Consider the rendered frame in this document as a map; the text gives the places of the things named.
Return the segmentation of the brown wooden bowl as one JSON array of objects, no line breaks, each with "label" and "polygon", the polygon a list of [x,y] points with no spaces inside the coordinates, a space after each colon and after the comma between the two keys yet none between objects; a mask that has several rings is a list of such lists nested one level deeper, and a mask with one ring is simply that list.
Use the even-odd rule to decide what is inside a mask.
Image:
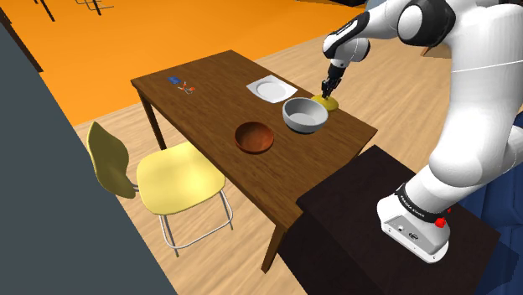
[{"label": "brown wooden bowl", "polygon": [[244,153],[260,154],[274,143],[272,129],[261,122],[245,122],[235,130],[235,144]]}]

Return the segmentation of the grey bowl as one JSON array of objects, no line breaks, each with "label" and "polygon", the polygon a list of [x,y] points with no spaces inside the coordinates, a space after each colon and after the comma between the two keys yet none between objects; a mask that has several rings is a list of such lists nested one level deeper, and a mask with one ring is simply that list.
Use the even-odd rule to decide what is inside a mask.
[{"label": "grey bowl", "polygon": [[309,134],[319,130],[328,120],[329,114],[318,102],[296,97],[283,104],[282,117],[290,129]]}]

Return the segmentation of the dark robot stand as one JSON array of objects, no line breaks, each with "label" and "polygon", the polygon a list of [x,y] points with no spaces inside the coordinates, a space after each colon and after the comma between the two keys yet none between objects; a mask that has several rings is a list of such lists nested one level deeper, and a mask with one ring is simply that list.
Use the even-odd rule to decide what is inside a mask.
[{"label": "dark robot stand", "polygon": [[298,199],[303,214],[278,252],[308,295],[487,295],[507,280],[499,232],[459,204],[436,263],[381,230],[378,201],[413,174],[372,146]]}]

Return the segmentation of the brown wooden table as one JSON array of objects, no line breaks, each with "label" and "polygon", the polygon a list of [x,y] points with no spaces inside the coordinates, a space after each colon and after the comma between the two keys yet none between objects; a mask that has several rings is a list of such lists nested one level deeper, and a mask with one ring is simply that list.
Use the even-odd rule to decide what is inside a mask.
[{"label": "brown wooden table", "polygon": [[[291,131],[282,104],[255,97],[246,86],[270,70],[228,50],[132,79],[158,145],[165,141],[159,112],[196,146],[276,226],[261,269],[267,272],[289,227],[302,214],[300,196],[357,156],[376,133],[367,123],[337,110],[315,133]],[[168,77],[176,76],[176,85]],[[188,95],[183,83],[194,87]],[[242,152],[235,130],[262,122],[274,133],[272,147],[258,155]]]}]

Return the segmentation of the white square plate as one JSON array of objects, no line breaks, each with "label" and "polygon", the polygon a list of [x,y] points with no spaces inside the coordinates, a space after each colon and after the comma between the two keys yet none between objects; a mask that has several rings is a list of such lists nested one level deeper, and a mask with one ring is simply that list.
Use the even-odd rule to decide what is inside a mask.
[{"label": "white square plate", "polygon": [[285,101],[298,91],[297,88],[274,75],[256,80],[247,85],[246,88],[255,96],[272,104]]}]

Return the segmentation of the yellow chair with metal legs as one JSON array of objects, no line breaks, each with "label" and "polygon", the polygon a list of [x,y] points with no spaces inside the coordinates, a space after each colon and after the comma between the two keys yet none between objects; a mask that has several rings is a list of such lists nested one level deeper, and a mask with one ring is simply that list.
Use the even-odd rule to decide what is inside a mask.
[{"label": "yellow chair with metal legs", "polygon": [[139,194],[146,209],[159,218],[163,239],[175,252],[192,246],[208,234],[178,246],[168,223],[170,215],[189,210],[218,194],[226,215],[226,222],[218,228],[233,226],[233,210],[224,192],[225,175],[190,142],[143,158],[137,166],[136,183],[127,177],[129,153],[126,146],[98,122],[90,125],[86,149],[101,187],[126,199]]}]

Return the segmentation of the yellow round object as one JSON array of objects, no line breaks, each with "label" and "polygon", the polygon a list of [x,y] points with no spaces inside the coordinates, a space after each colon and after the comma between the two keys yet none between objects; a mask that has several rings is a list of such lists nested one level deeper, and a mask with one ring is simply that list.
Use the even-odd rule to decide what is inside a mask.
[{"label": "yellow round object", "polygon": [[316,95],[312,97],[312,100],[322,105],[328,112],[335,111],[339,108],[339,103],[330,96],[323,98],[321,95]]}]

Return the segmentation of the dark blue furniture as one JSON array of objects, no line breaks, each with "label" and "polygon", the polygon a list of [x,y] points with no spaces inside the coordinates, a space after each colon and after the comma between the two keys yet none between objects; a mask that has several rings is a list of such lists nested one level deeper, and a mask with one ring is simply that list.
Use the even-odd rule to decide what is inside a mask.
[{"label": "dark blue furniture", "polygon": [[523,163],[459,204],[500,233],[474,295],[523,295]]}]

